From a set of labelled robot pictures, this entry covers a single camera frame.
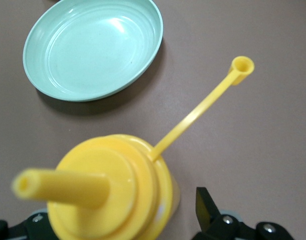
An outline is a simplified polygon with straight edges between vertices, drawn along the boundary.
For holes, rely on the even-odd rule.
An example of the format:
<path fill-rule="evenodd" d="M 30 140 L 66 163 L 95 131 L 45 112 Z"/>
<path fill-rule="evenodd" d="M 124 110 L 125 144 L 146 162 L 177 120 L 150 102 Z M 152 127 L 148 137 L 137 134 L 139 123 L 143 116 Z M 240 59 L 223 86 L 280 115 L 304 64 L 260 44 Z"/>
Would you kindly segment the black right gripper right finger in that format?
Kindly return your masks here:
<path fill-rule="evenodd" d="M 254 240 L 255 230 L 230 213 L 222 214 L 205 187 L 196 188 L 197 240 Z"/>

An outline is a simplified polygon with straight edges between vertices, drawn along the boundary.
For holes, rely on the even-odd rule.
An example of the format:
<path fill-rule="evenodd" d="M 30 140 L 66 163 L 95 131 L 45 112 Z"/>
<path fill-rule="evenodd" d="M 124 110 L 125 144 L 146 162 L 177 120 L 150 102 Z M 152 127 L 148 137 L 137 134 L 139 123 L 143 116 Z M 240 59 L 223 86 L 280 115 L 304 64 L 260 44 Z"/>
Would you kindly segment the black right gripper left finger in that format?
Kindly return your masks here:
<path fill-rule="evenodd" d="M 50 225 L 48 214 L 46 212 L 38 212 L 11 227 L 8 230 L 8 239 L 53 240 L 54 231 Z"/>

